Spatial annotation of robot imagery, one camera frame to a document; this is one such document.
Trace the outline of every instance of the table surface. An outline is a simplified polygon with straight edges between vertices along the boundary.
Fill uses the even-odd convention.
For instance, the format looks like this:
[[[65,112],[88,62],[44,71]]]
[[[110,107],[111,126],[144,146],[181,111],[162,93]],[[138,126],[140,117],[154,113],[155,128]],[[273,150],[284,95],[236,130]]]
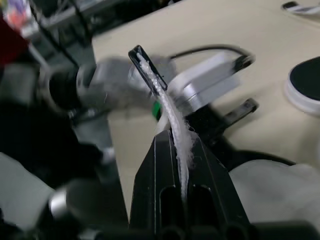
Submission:
[[[259,109],[230,127],[225,136],[239,149],[275,154],[318,166],[320,118],[291,105],[284,84],[297,64],[320,54],[320,24],[281,10],[286,0],[185,0],[96,37],[96,60],[128,56],[141,45],[151,54],[171,55],[208,44],[240,46],[256,62],[237,73],[242,85],[213,105],[227,113],[248,98]],[[318,4],[301,0],[301,4]],[[212,52],[177,60],[178,71],[211,56]],[[113,112],[109,118],[117,165],[127,209],[134,176],[154,137],[156,122],[139,109]]]

